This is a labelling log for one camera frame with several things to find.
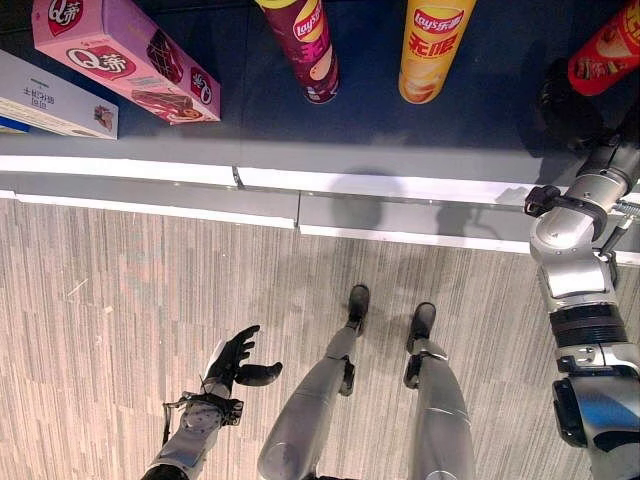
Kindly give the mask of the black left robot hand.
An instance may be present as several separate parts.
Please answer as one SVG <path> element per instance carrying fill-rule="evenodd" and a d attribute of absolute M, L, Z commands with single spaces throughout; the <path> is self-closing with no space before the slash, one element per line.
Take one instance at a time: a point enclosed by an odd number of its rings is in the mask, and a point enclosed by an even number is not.
<path fill-rule="evenodd" d="M 281 362 L 272 365 L 242 364 L 250 357 L 255 347 L 252 337 L 259 330 L 259 325 L 253 325 L 226 341 L 207 368 L 202 385 L 223 386 L 231 393 L 235 383 L 248 387 L 263 387 L 273 383 L 282 372 Z"/>

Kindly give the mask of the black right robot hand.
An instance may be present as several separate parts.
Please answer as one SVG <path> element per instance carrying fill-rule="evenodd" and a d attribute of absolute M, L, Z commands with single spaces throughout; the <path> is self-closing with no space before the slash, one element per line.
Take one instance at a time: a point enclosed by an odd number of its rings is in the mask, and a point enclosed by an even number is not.
<path fill-rule="evenodd" d="M 548 66 L 537 102 L 546 131 L 576 154 L 618 137 L 605 125 L 593 103 L 571 86 L 566 58 L 558 58 Z"/>

